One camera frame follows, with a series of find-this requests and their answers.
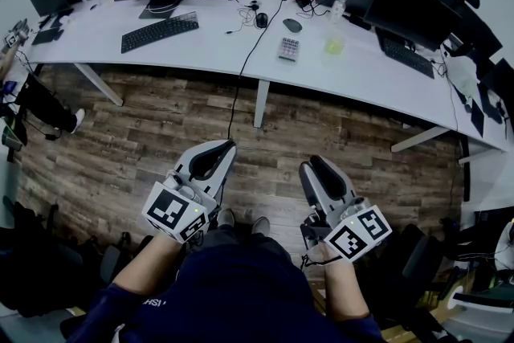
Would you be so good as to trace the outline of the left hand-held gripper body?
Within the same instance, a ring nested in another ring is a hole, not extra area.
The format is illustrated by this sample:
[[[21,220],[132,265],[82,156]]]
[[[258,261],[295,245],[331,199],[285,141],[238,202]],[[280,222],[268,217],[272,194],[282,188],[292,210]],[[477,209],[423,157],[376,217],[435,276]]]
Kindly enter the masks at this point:
[[[205,231],[219,212],[225,179],[224,164],[210,169],[202,177],[191,174],[181,163],[169,171],[163,182],[154,184],[141,218],[178,243],[186,243],[198,231]]]

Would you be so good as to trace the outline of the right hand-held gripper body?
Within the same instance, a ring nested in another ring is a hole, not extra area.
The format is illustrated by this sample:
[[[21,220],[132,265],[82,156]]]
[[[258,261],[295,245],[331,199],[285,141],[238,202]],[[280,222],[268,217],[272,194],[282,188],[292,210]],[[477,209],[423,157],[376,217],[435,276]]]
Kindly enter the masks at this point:
[[[387,238],[392,229],[378,206],[354,190],[330,198],[324,190],[306,189],[312,213],[300,225],[307,249],[325,243],[337,255],[353,262]]]

